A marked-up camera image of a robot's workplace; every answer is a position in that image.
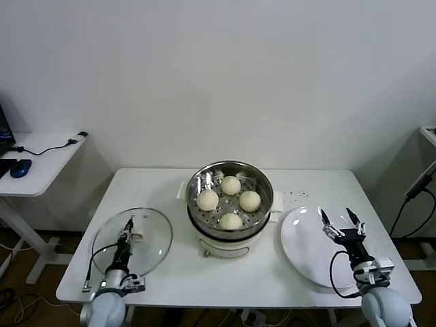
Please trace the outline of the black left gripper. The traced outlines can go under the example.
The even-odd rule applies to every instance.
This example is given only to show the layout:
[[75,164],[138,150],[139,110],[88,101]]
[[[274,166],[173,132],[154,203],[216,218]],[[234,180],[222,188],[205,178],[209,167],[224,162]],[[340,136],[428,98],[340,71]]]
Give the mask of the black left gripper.
[[134,221],[132,218],[125,225],[124,232],[117,239],[117,248],[113,258],[113,269],[129,272],[128,264],[131,256],[131,238]]

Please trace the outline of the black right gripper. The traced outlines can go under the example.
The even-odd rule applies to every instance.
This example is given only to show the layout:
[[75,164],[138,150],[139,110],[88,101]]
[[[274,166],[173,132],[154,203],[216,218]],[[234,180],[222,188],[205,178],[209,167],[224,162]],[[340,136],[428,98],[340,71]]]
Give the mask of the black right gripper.
[[351,209],[346,208],[346,211],[356,229],[347,228],[339,230],[335,228],[331,224],[325,211],[322,209],[320,212],[324,225],[323,231],[329,238],[333,238],[334,243],[345,248],[351,265],[370,262],[371,256],[363,245],[363,241],[366,238],[365,224],[359,220],[357,214]]

